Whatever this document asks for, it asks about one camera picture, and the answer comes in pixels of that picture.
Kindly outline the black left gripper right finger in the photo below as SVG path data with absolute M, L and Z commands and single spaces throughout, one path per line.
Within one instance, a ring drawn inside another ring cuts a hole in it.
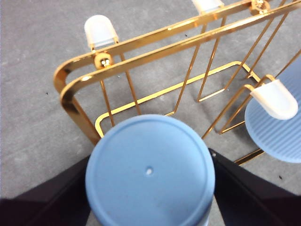
M 218 207 L 227 226 L 299 226 L 301 197 L 209 149 Z

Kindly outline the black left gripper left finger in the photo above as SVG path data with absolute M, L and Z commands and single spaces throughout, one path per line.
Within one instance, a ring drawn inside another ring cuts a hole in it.
M 84 226 L 91 212 L 86 190 L 86 157 L 57 176 L 0 200 L 2 226 Z

